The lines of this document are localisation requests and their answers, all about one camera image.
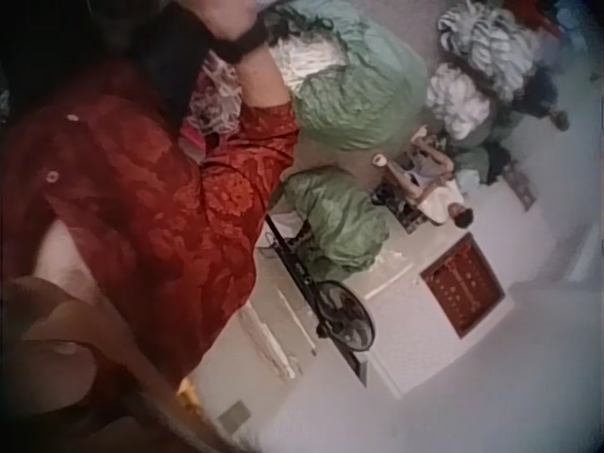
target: dark hair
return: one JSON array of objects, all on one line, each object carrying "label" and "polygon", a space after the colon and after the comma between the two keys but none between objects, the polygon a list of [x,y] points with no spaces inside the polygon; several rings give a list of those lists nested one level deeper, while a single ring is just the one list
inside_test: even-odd
[{"label": "dark hair", "polygon": [[551,121],[554,126],[562,132],[568,130],[568,128],[570,127],[570,122],[568,121],[568,113],[566,113],[564,110],[557,111],[555,114],[553,114],[551,117]]},{"label": "dark hair", "polygon": [[457,228],[466,229],[472,225],[472,222],[474,222],[474,211],[470,209],[460,212],[453,218],[453,223]]}]

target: black wristwatch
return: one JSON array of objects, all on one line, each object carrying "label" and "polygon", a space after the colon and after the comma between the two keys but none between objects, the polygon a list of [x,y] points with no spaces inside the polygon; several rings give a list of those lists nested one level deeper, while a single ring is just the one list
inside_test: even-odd
[{"label": "black wristwatch", "polygon": [[264,21],[259,17],[256,19],[254,26],[243,33],[237,41],[214,39],[210,44],[210,48],[227,63],[237,64],[243,56],[263,45],[267,38],[268,32],[264,26]]}]

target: seated person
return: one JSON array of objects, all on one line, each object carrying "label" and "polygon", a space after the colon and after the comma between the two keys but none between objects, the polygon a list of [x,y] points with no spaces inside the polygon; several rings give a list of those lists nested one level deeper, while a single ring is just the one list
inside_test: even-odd
[{"label": "seated person", "polygon": [[423,138],[414,138],[412,143],[418,149],[411,152],[411,170],[403,170],[381,155],[375,157],[374,164],[387,166],[402,188],[407,202],[432,222],[442,225],[451,218],[457,227],[468,228],[474,221],[474,212],[463,204],[463,196],[453,177],[453,161],[428,146]]}]

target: white shirt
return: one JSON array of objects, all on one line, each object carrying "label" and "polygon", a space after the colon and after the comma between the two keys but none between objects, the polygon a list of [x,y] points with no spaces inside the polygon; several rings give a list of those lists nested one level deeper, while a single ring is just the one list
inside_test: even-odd
[{"label": "white shirt", "polygon": [[434,189],[417,208],[432,222],[442,225],[449,219],[448,207],[452,203],[463,204],[463,195],[454,180]]}]

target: shirt button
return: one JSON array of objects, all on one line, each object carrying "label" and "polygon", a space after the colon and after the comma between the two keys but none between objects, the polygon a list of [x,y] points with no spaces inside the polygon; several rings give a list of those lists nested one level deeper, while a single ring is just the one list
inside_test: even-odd
[{"label": "shirt button", "polygon": [[59,172],[55,172],[53,170],[52,172],[48,172],[48,174],[46,175],[46,182],[48,182],[50,184],[54,184],[58,180],[59,180]]}]

